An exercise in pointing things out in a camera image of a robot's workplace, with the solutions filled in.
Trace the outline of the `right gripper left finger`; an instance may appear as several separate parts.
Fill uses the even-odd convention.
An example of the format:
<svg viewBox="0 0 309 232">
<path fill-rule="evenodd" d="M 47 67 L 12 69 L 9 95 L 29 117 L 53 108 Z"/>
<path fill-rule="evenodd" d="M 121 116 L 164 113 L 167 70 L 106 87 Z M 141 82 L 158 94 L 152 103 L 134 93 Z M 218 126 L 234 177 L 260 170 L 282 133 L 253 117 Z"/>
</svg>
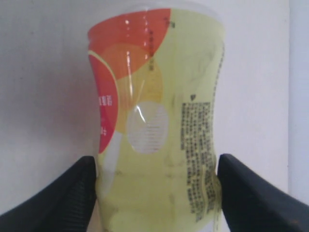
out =
<svg viewBox="0 0 309 232">
<path fill-rule="evenodd" d="M 96 203 L 96 164 L 81 157 L 39 193 L 0 217 L 2 232 L 85 232 Z"/>
</svg>

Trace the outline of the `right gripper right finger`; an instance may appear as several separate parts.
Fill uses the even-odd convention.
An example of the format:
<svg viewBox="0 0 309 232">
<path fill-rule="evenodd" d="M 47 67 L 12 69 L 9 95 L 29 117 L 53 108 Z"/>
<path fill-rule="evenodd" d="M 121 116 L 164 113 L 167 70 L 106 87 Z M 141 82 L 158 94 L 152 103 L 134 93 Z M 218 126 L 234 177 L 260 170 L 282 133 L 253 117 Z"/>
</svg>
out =
<svg viewBox="0 0 309 232">
<path fill-rule="evenodd" d="M 309 207 L 230 154 L 218 163 L 222 209 L 232 232 L 307 232 Z"/>
</svg>

